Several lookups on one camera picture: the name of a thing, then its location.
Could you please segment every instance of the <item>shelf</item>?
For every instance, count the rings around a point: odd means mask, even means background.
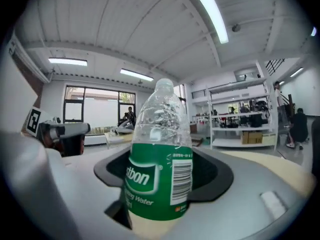
[[[263,98],[263,97],[268,97],[268,96],[270,96],[269,93],[264,93],[264,94],[260,94],[260,95],[252,95],[252,96],[246,96],[246,97],[229,98],[229,99],[225,99],[225,100],[212,101],[212,102],[210,102],[210,104],[218,105],[218,104],[223,104],[223,103],[233,103],[233,102],[246,101],[246,100]]]
[[[257,111],[257,112],[236,113],[236,114],[218,114],[218,115],[211,116],[211,118],[236,118],[236,117],[258,115],[262,113],[263,113],[262,111]]]
[[[217,94],[217,93],[228,92],[228,91],[233,91],[238,89],[244,89],[251,86],[262,85],[265,82],[265,80],[266,80],[265,78],[257,78],[257,79],[248,80],[248,81],[239,81],[235,83],[229,83],[223,86],[210,88],[209,92],[211,94]]]
[[[242,144],[241,139],[216,138],[212,144],[214,147],[231,147],[231,148],[257,148],[274,146],[270,143]]]
[[[261,131],[261,130],[272,130],[273,127],[270,125],[265,125],[262,127],[238,127],[238,128],[220,128],[220,127],[212,127],[212,131]]]

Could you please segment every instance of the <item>brick wall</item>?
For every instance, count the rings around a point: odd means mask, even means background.
[[[41,95],[42,95],[42,90],[43,90],[43,87],[44,87],[44,83],[41,80],[39,80],[30,71],[29,68],[27,68],[27,66],[20,60],[20,58],[15,53],[13,54],[12,59],[15,62],[17,68],[20,70],[20,72],[22,73],[22,75],[26,79],[26,81],[28,82],[28,84],[32,87],[34,92],[38,95],[38,98],[36,99],[36,101],[35,101],[33,106],[36,107],[36,108],[40,108]],[[26,131],[27,119],[28,119],[28,116],[25,119],[25,122],[24,122],[22,130],[21,130],[25,135],[29,135],[27,133],[27,131]]]

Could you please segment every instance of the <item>black fisheye border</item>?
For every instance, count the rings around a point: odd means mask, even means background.
[[[296,0],[305,14],[308,16],[312,24],[320,30],[320,13],[319,13],[319,0]],[[0,0],[1,8],[1,27],[0,27],[0,51],[2,53],[4,45],[10,40],[13,26],[19,16],[23,13],[28,0]],[[2,140],[0,139],[0,154],[5,152],[1,148]],[[320,153],[313,154],[313,156],[320,156]],[[32,239],[49,239],[43,232],[41,232],[29,218],[25,215],[16,200],[11,195],[8,187],[5,184],[3,173],[0,172],[0,187],[1,187],[1,200],[4,208],[2,209],[2,230],[3,236],[8,235],[10,238],[17,238],[19,236],[28,236]],[[320,195],[319,184],[316,186],[312,196],[308,200],[306,206],[292,223],[292,225],[278,237],[278,239],[309,239],[319,238],[319,221],[320,221]]]

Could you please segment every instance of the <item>bottle cap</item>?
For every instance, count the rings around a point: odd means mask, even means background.
[[[160,87],[174,88],[174,83],[168,78],[162,78],[156,82],[155,89],[159,89]]]

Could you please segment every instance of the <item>water bottle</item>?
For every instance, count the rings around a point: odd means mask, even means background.
[[[146,239],[169,231],[187,210],[193,152],[186,110],[160,79],[137,118],[124,181],[132,230]]]

